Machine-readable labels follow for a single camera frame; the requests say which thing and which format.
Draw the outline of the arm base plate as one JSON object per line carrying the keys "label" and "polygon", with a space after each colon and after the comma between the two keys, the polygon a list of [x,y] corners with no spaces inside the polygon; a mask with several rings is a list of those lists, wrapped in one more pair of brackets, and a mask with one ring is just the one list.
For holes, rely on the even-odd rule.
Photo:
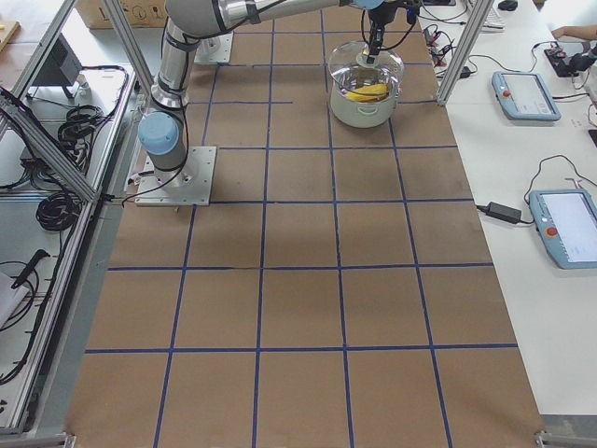
{"label": "arm base plate", "polygon": [[154,168],[146,156],[144,169],[152,174],[143,176],[138,196],[132,200],[139,206],[187,206],[210,204],[216,159],[216,147],[191,147],[187,164],[180,173],[165,173]]}

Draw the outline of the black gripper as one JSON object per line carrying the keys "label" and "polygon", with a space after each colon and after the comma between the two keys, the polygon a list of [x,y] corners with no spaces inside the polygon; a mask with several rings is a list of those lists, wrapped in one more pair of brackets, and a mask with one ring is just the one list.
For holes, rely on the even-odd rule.
{"label": "black gripper", "polygon": [[368,11],[370,22],[368,33],[367,64],[374,64],[377,60],[377,49],[383,47],[385,26],[374,23],[391,23],[396,18],[399,8],[406,10],[407,23],[415,23],[420,14],[420,0],[395,0],[381,1],[381,3]]}

